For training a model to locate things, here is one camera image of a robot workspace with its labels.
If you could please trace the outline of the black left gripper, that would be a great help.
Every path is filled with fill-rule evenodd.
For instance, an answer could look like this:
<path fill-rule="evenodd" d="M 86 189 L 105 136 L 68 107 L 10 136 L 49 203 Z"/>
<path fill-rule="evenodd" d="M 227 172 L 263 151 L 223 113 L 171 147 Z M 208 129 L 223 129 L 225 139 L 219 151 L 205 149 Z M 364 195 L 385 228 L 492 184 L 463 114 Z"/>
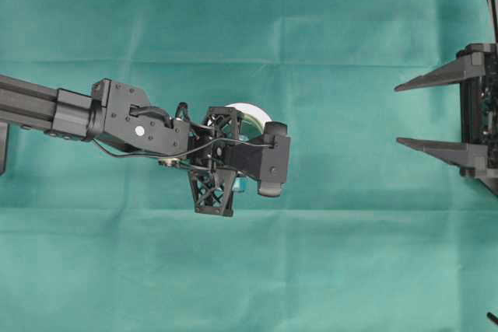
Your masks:
<path fill-rule="evenodd" d="M 231 217 L 237 171 L 228 165 L 226 152 L 239 138 L 242 114 L 233 107 L 210 107 L 201 124 L 194 124 L 187 156 L 188 179 L 195 212 Z"/>

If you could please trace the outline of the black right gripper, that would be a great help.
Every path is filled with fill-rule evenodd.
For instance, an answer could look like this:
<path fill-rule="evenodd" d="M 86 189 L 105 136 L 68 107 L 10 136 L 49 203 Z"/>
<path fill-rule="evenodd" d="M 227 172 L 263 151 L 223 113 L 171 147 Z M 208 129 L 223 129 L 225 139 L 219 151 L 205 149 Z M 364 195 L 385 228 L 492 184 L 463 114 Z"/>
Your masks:
<path fill-rule="evenodd" d="M 479 179 L 497 191 L 497 45 L 469 44 L 454 61 L 395 87 L 395 92 L 460 83 L 461 140 L 396 138 L 399 144 L 465 169 L 486 169 Z"/>

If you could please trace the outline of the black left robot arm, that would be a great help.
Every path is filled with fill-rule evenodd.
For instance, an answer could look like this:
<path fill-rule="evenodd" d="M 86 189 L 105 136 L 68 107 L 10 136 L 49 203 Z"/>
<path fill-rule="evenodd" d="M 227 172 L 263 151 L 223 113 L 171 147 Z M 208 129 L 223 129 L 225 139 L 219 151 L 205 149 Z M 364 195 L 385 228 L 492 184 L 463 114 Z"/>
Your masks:
<path fill-rule="evenodd" d="M 1 166 L 6 166 L 9 127 L 42 131 L 70 141 L 92 142 L 116 158 L 144 157 L 188 172 L 197 213 L 233 215 L 233 186 L 241 169 L 225 164 L 226 150 L 243 143 L 243 114 L 210 107 L 200 124 L 180 102 L 175 114 L 153 106 L 145 92 L 112 79 L 84 95 L 21 79 L 1 77 Z"/>

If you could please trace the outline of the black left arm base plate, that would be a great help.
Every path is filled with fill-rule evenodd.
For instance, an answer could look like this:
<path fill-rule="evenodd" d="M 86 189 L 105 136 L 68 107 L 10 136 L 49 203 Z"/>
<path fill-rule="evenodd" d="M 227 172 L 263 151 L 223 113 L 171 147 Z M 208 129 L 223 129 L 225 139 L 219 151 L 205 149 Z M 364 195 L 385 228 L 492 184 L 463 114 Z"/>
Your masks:
<path fill-rule="evenodd" d="M 6 170 L 7 155 L 9 143 L 9 125 L 5 122 L 0 123 L 0 175 Z"/>

